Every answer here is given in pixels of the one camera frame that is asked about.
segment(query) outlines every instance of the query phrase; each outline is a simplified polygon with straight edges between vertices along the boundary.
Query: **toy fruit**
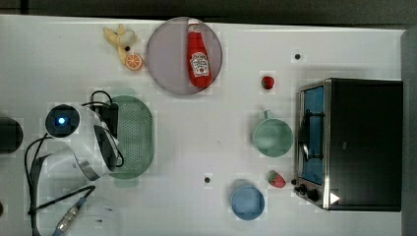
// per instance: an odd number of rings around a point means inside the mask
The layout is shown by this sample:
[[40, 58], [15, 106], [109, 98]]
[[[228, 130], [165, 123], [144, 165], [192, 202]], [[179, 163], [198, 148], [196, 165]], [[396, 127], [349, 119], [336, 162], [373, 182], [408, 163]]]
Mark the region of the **toy fruit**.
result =
[[129, 70], [137, 71], [144, 65], [144, 60], [138, 54], [131, 54], [126, 59], [126, 67]]
[[282, 189], [285, 186], [284, 178], [274, 171], [269, 175], [268, 182], [275, 188], [279, 189]]
[[264, 89], [272, 89], [273, 85], [275, 85], [275, 79], [270, 76], [265, 76], [262, 78], [262, 86]]
[[[117, 51], [119, 53], [119, 59], [122, 62], [122, 64], [128, 67], [126, 65], [126, 62], [129, 56], [128, 56], [126, 48], [130, 49], [130, 46], [133, 43], [135, 43], [138, 37], [135, 35], [135, 33], [132, 30], [125, 30], [125, 28], [121, 24], [119, 25], [119, 30], [117, 32], [109, 28], [104, 28], [103, 32], [104, 32], [105, 39], [110, 44], [112, 44], [113, 46], [117, 48]], [[141, 63], [140, 63], [140, 67], [135, 70], [139, 70], [143, 65], [142, 58], [139, 55], [137, 56], [140, 58]]]

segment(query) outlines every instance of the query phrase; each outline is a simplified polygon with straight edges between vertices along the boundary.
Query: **blue light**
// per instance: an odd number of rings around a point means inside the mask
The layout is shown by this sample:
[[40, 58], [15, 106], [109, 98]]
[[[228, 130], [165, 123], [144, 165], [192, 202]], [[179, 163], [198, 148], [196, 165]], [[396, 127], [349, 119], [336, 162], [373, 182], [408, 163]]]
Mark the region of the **blue light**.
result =
[[60, 124], [60, 125], [63, 125], [64, 123], [65, 123], [65, 119], [64, 118], [59, 118], [58, 119], [58, 123]]

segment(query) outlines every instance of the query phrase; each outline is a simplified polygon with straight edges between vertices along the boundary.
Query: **oven door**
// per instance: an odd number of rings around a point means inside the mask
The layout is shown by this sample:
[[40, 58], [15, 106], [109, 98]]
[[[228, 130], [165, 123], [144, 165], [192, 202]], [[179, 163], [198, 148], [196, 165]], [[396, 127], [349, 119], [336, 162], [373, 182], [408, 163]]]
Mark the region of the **oven door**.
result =
[[300, 89], [297, 114], [296, 166], [298, 185], [306, 187], [297, 195], [310, 203], [328, 208], [326, 191], [326, 98], [327, 82]]

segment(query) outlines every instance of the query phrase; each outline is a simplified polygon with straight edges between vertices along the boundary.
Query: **gray wall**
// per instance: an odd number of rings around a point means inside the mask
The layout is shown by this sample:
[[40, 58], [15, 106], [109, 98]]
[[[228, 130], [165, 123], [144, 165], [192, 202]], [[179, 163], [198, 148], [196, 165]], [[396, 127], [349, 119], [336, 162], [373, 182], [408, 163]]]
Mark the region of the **gray wall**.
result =
[[402, 235], [417, 234], [417, 27], [401, 39], [404, 81], [404, 146], [402, 175]]
[[246, 24], [414, 24], [416, 0], [0, 0], [1, 11], [134, 19], [196, 17]]

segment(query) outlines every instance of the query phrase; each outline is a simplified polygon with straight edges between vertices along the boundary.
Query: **red strawberry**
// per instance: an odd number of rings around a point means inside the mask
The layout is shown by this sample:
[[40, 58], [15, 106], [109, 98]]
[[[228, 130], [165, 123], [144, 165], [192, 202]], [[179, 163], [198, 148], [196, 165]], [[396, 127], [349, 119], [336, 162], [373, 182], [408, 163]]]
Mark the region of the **red strawberry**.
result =
[[262, 86], [264, 89], [272, 89], [275, 84], [275, 79], [269, 76], [262, 78]]
[[278, 173], [273, 173], [268, 179], [269, 183], [275, 188], [282, 189], [285, 186], [285, 180]]

